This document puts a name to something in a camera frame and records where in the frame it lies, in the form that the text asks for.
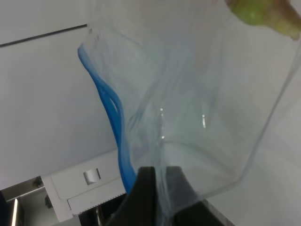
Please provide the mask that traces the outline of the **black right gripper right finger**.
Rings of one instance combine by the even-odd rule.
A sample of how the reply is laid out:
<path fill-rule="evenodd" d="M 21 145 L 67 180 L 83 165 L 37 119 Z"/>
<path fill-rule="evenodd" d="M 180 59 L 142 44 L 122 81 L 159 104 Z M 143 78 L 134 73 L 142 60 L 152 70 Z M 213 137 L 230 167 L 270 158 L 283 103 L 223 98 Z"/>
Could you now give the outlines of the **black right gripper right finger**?
<path fill-rule="evenodd" d="M 199 199 L 181 167 L 167 167 L 166 182 L 169 189 L 171 226 L 233 225 L 207 200 Z"/>

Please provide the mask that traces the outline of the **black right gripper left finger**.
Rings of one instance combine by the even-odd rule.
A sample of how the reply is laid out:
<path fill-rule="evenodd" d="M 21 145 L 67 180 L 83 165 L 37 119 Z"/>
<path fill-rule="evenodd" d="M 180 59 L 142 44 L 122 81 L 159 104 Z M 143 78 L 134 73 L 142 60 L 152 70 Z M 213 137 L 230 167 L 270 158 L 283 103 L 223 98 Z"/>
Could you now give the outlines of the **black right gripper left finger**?
<path fill-rule="evenodd" d="M 125 200 L 109 221 L 109 226 L 157 226 L 158 198 L 153 167 L 141 167 Z"/>

